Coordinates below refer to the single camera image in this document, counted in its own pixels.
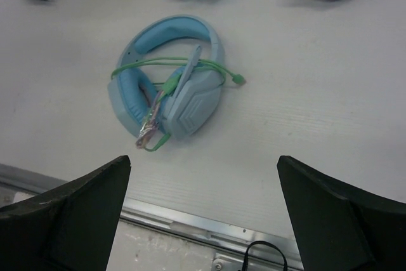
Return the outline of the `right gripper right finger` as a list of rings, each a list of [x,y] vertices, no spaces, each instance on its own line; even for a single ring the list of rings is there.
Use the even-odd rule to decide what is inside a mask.
[[[305,270],[405,270],[405,204],[287,155],[278,176]]]

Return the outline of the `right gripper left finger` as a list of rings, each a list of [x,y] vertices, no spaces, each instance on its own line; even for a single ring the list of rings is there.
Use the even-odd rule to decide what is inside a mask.
[[[131,163],[102,167],[1,208],[1,270],[106,270]]]

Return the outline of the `large light blue headphones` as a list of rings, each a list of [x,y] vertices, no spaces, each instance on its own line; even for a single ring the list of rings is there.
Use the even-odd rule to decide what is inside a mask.
[[[216,31],[203,19],[190,15],[175,15],[156,21],[135,36],[118,59],[117,67],[130,64],[109,82],[108,95],[121,124],[138,136],[142,121],[158,91],[136,64],[148,52],[175,39],[193,38],[211,44],[210,59],[224,63],[224,49]],[[215,111],[224,80],[221,72],[209,70],[199,59],[201,48],[178,60],[172,77],[178,80],[172,93],[162,99],[157,122],[159,130],[181,141],[195,133]]]

